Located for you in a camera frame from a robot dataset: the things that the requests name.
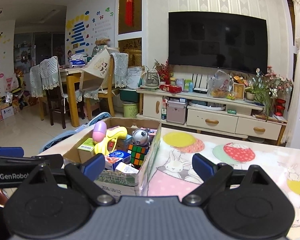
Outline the wooden dining table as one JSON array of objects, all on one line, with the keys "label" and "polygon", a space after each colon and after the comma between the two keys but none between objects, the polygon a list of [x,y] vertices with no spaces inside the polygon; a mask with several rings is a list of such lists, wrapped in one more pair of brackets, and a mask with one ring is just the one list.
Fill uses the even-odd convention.
[{"label": "wooden dining table", "polygon": [[[76,102],[76,93],[75,93],[75,84],[80,82],[80,79],[83,77],[83,68],[68,68],[61,69],[61,82],[66,84],[68,99],[69,99],[69,108],[70,108],[70,116],[71,116],[71,124],[73,127],[78,127],[79,116]],[[106,90],[102,90],[98,93],[98,97],[101,99],[107,99],[108,107],[110,114],[115,116],[114,105],[113,105],[113,97],[117,94],[117,89],[113,89],[113,64],[110,64],[110,73],[106,78],[107,86]]]}]

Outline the red lantern ornament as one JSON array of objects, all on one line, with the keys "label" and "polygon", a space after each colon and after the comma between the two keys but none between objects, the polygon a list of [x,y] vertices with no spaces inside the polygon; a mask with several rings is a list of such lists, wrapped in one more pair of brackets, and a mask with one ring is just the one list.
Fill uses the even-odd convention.
[{"label": "red lantern ornament", "polygon": [[286,100],[283,99],[279,99],[277,98],[275,100],[275,115],[276,116],[283,116],[284,111],[285,111],[285,104],[286,104]]}]

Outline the white yellow medicine box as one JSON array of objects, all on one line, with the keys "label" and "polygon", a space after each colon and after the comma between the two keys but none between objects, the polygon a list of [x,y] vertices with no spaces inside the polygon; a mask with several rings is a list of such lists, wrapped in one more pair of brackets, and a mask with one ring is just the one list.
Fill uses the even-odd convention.
[{"label": "white yellow medicine box", "polygon": [[120,162],[116,167],[115,167],[115,172],[117,173],[122,173],[122,174],[138,174],[138,169],[125,164],[123,162]]}]

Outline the cardboard milk carton box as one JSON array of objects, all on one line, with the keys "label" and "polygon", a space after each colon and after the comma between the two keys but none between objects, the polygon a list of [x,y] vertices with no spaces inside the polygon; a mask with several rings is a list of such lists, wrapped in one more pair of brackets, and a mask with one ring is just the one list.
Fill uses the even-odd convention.
[{"label": "cardboard milk carton box", "polygon": [[95,183],[115,198],[142,196],[147,190],[161,136],[161,124],[154,120],[106,118],[107,134],[103,144],[93,141],[93,129],[84,129],[67,139],[72,143],[64,152],[67,161],[83,164],[97,153],[105,167]]}]

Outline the wooden chair with cover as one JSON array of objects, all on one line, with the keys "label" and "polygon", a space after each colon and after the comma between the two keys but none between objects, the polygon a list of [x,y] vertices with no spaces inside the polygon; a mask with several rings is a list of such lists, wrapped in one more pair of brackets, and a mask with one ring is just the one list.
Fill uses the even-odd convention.
[{"label": "wooden chair with cover", "polygon": [[79,82],[85,104],[106,99],[109,113],[115,115],[113,97],[127,85],[129,55],[116,48],[104,48],[83,67]]}]

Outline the framed picture gold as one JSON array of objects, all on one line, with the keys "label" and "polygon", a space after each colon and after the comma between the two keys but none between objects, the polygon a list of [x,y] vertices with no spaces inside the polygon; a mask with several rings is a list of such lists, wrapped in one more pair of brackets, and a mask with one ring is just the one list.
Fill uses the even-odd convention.
[{"label": "framed picture gold", "polygon": [[245,85],[234,83],[233,84],[233,92],[235,93],[235,97],[237,100],[244,100],[244,94],[245,94]]}]

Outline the potted flower plant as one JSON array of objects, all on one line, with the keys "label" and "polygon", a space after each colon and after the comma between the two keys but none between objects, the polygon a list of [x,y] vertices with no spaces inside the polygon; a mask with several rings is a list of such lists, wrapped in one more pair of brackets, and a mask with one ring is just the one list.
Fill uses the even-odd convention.
[{"label": "potted flower plant", "polygon": [[268,66],[265,73],[257,68],[256,75],[248,81],[245,92],[254,94],[254,100],[263,105],[264,115],[268,119],[273,112],[275,100],[280,95],[290,94],[293,85],[293,80],[276,74],[272,66]]}]

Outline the black flat television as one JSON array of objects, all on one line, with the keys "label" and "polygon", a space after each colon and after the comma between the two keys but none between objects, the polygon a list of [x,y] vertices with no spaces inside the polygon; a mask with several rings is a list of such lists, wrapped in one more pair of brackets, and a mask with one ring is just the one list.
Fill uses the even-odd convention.
[{"label": "black flat television", "polygon": [[168,14],[168,61],[255,74],[267,72],[264,19],[238,14],[179,11]]}]

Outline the cream TV cabinet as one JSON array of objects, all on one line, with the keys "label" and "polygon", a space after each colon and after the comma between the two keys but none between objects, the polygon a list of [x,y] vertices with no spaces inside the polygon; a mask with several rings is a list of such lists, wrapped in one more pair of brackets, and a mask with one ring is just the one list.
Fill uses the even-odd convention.
[{"label": "cream TV cabinet", "polygon": [[[171,94],[160,89],[138,89],[140,96],[140,119],[158,120],[170,126],[177,126],[213,134],[241,138],[256,137],[281,143],[287,121],[284,118],[266,119],[263,107],[244,100],[213,98],[206,94],[181,92]],[[168,122],[167,102],[187,103],[186,122]]]}]

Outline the silver panda ball toy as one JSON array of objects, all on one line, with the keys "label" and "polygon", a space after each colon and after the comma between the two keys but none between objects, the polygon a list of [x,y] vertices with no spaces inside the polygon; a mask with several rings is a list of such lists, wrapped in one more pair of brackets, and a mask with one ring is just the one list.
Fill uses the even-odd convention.
[{"label": "silver panda ball toy", "polygon": [[132,142],[138,146],[146,146],[150,141],[150,135],[147,129],[136,129],[132,134]]}]

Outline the yellow pink toy gun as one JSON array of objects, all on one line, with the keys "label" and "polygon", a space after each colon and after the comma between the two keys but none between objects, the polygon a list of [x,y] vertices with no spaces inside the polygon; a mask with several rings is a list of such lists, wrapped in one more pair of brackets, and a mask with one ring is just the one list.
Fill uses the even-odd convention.
[{"label": "yellow pink toy gun", "polygon": [[115,151],[117,140],[126,139],[127,134],[127,129],[123,126],[108,129],[104,121],[98,121],[92,133],[92,139],[95,143],[94,153],[109,155]]}]

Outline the Rubik's cube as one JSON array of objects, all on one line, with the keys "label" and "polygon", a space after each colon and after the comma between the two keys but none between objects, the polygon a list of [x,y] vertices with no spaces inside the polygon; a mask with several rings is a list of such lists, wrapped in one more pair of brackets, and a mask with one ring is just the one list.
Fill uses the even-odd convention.
[{"label": "Rubik's cube", "polygon": [[130,163],[137,169],[139,169],[149,151],[148,146],[138,146],[134,144],[130,144],[128,146],[128,153],[131,156]]}]

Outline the green lime box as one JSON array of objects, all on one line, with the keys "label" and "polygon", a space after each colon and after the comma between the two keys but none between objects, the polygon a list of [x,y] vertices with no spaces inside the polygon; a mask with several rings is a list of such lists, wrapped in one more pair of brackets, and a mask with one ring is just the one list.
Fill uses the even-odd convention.
[{"label": "green lime box", "polygon": [[81,163],[85,163],[95,155],[94,147],[95,143],[92,138],[88,138],[85,142],[78,146],[77,150]]}]

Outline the pink storage case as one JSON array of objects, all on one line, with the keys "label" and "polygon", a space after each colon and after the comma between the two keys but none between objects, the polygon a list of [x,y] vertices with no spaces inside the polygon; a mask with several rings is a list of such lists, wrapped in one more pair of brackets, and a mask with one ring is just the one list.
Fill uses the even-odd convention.
[{"label": "pink storage case", "polygon": [[179,101],[167,102],[167,118],[168,122],[185,124],[186,122],[187,103]]}]

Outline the blue box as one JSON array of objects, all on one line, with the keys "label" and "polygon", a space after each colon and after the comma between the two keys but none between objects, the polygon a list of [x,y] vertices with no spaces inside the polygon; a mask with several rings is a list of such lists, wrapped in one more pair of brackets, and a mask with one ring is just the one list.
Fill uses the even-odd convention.
[{"label": "blue box", "polygon": [[129,164],[131,160],[131,154],[122,150],[117,150],[104,156],[106,164],[106,170],[115,171],[115,168],[119,163]]}]

